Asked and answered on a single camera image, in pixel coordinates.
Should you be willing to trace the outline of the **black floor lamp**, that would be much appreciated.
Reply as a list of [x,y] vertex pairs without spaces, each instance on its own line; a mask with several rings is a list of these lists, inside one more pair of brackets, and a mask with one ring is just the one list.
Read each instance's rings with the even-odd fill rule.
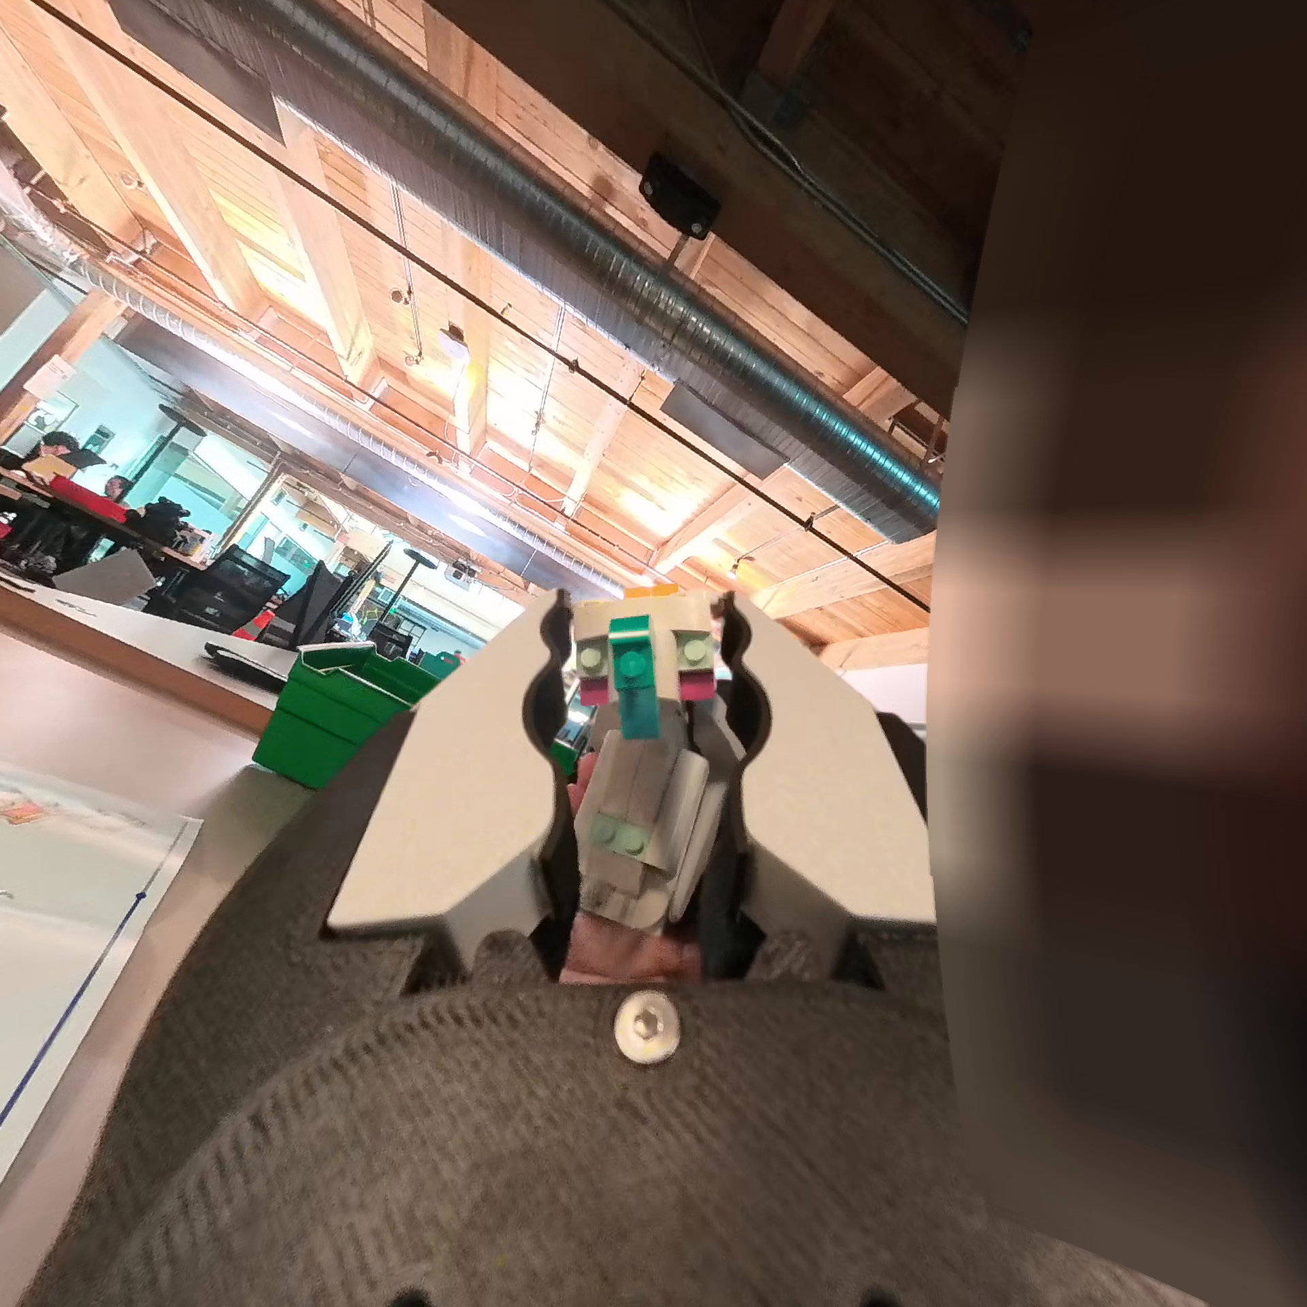
[[404,557],[410,558],[411,565],[410,565],[407,575],[402,576],[402,580],[397,586],[397,591],[389,601],[385,616],[392,616],[399,610],[404,590],[411,586],[411,580],[416,579],[418,571],[438,567],[438,563],[434,558],[429,558],[428,555],[423,555],[416,547],[404,547]]

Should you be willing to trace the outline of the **wood-edged table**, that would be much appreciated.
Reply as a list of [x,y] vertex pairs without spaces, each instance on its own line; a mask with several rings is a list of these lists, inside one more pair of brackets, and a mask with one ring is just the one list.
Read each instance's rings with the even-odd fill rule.
[[2,631],[253,739],[270,726],[278,692],[222,675],[208,647],[232,650],[282,679],[298,661],[294,651],[44,588],[2,586]]

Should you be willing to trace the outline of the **grey panel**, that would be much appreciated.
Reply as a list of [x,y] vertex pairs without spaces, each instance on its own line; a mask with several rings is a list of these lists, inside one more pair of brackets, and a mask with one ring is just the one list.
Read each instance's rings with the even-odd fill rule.
[[159,588],[161,579],[137,549],[120,549],[54,579],[54,590],[63,596],[90,599],[131,611],[142,611]]

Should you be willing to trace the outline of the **black mesh chair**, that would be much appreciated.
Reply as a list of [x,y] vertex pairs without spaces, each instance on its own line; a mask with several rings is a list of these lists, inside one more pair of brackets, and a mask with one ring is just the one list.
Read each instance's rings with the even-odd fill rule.
[[185,580],[172,620],[219,635],[235,635],[282,591],[290,575],[242,547],[227,547],[208,570]]

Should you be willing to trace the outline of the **white lego body assembly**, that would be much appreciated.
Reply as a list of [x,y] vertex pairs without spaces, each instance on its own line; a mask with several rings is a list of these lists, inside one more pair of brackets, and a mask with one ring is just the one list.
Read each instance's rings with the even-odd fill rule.
[[722,791],[683,726],[657,741],[611,729],[577,813],[580,910],[662,937],[710,866]]

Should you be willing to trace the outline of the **large metal ceiling duct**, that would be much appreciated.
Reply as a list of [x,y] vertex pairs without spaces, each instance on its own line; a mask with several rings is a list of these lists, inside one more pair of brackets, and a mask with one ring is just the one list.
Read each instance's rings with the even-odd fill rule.
[[128,37],[229,109],[295,109],[673,384],[671,417],[766,479],[788,465],[895,543],[940,493],[831,387],[790,361],[340,2],[112,2]]

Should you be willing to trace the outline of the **green plastic bin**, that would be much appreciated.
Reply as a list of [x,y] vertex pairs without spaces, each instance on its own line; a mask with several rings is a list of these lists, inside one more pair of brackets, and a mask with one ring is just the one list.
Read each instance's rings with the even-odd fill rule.
[[450,651],[410,662],[385,659],[370,643],[308,645],[290,670],[253,765],[323,790],[370,739],[462,662]]

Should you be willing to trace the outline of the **open lego instruction booklet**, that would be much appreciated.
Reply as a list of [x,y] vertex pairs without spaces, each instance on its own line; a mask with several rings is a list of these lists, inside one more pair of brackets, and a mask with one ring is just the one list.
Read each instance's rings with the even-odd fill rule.
[[203,821],[2,765],[2,1171],[10,1171]]

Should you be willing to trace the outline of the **black flat object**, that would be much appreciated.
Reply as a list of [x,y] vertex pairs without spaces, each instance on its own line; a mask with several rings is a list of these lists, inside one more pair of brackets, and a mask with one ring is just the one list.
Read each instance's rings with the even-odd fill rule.
[[270,695],[280,695],[290,680],[290,671],[284,667],[274,667],[260,659],[247,657],[241,650],[232,650],[219,643],[204,643],[204,659],[217,670],[221,670],[221,675],[250,686],[260,686]]

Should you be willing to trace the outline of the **dark ceiling panel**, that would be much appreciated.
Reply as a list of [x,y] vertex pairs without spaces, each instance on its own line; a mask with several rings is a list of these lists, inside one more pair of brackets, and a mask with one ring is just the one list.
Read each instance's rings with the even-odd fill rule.
[[788,467],[781,453],[748,433],[683,383],[677,383],[662,400],[662,417],[699,437],[761,483]]

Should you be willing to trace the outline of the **person's right hand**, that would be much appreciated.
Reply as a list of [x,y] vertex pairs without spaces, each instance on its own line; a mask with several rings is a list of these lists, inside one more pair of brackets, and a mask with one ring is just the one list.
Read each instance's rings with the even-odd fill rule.
[[580,911],[560,972],[562,986],[683,986],[703,980],[693,927],[638,931]]

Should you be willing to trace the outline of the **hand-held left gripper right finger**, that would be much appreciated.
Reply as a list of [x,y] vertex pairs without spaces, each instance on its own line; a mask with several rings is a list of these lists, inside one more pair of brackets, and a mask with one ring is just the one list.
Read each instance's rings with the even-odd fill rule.
[[878,713],[790,629],[722,596],[741,907],[837,972],[862,927],[937,924],[928,821]]

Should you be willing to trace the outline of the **black ceiling box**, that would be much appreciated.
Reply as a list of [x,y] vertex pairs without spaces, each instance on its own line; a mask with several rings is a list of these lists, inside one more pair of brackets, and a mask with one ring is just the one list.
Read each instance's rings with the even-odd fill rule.
[[649,153],[641,197],[679,236],[706,241],[722,211],[720,199],[662,151]]

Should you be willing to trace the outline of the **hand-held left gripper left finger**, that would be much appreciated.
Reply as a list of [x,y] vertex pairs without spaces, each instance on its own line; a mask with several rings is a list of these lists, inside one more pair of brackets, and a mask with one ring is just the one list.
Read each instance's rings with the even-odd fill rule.
[[428,935],[469,968],[488,937],[519,931],[560,972],[577,829],[552,746],[572,616],[566,590],[539,599],[416,705],[328,914],[332,935]]

